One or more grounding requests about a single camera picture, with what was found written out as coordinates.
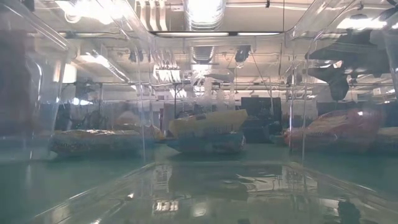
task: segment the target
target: glass wall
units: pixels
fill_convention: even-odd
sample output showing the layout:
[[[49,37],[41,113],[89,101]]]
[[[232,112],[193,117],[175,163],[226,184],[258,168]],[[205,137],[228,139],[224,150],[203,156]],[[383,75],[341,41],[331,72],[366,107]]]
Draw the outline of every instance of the glass wall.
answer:
[[[255,5],[220,4],[170,34],[163,1],[5,1],[0,220],[396,223],[393,2],[280,34],[217,32]]]

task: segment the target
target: ductwork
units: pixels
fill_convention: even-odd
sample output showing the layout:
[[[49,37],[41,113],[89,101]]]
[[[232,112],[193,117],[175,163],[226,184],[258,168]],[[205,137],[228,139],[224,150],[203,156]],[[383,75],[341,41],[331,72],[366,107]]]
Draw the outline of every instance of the ductwork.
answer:
[[[189,31],[217,30],[223,20],[226,0],[184,0],[185,19]],[[215,48],[192,47],[192,59],[199,64],[211,62]]]

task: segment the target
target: red object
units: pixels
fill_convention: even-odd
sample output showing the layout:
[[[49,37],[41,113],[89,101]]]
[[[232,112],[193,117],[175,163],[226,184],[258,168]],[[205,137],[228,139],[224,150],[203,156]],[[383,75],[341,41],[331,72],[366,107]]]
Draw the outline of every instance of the red object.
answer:
[[[319,116],[305,129],[285,133],[285,143],[301,149],[305,134],[305,150],[364,152],[375,140],[382,123],[380,111],[370,109],[338,110]]]

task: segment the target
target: ceiling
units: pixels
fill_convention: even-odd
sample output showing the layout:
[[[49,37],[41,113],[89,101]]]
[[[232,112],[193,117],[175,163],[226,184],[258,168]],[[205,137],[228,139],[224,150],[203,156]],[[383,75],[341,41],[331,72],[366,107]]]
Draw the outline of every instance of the ceiling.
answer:
[[[78,22],[72,23],[67,22],[67,19],[70,20],[70,18],[66,18],[65,11],[61,9],[59,3],[52,0],[35,0],[34,14],[76,47],[77,57],[72,57],[71,60],[72,64],[78,67],[78,80],[89,78],[94,82],[122,83],[106,67],[82,59],[82,55],[92,50],[112,62],[117,70],[128,77],[128,82],[149,82],[155,85],[167,83],[156,80],[152,75],[154,66],[158,63],[155,55],[163,61],[169,61],[172,65],[174,63],[181,69],[182,74],[189,74],[194,69],[190,47],[213,45],[216,47],[210,62],[211,69],[213,69],[211,73],[218,72],[222,75],[232,76],[233,82],[244,90],[269,90],[273,86],[274,91],[286,91],[289,87],[285,84],[288,82],[292,70],[295,70],[296,74],[308,77],[303,82],[326,86],[325,82],[305,76],[305,72],[303,73],[307,64],[309,67],[313,67],[319,62],[310,60],[309,63],[306,63],[305,54],[308,50],[314,52],[327,47],[344,35],[346,29],[338,28],[343,19],[359,12],[368,17],[377,17],[382,11],[391,7],[388,3],[380,2],[380,0],[353,2],[339,0],[333,3],[323,0],[317,0],[314,3],[312,0],[271,0],[269,8],[266,8],[266,0],[228,0],[222,23],[215,31],[281,34],[247,37],[164,38],[152,36],[146,31],[141,32],[140,29],[145,27],[149,32],[161,29],[163,29],[162,32],[187,30],[183,1],[168,0],[165,2],[165,7],[156,1],[153,11],[151,11],[151,4],[148,1],[126,0],[121,2],[129,3],[124,8],[127,11],[132,9],[133,16],[129,18],[125,16],[126,19],[120,21],[100,21],[98,18],[82,17]],[[165,27],[161,25],[162,11],[165,13],[164,21],[167,30],[164,30]],[[154,21],[151,20],[151,13],[155,13]],[[316,42],[312,42],[312,39],[321,30],[323,31],[322,35],[318,36]],[[236,68],[235,55],[242,45],[250,45],[251,51],[244,62],[244,67]],[[358,44],[349,48],[350,51],[353,49],[363,48]],[[375,49],[377,47],[370,48],[369,52]],[[139,60],[139,51],[142,52],[142,60]],[[385,85],[388,85],[388,83],[392,83],[392,80],[391,76],[387,74],[379,78],[362,74],[358,77],[358,83],[364,83],[365,86],[350,87],[355,94],[373,91],[377,85],[371,86],[370,83],[387,83]],[[117,85],[107,86],[105,90],[134,91],[132,88]]]

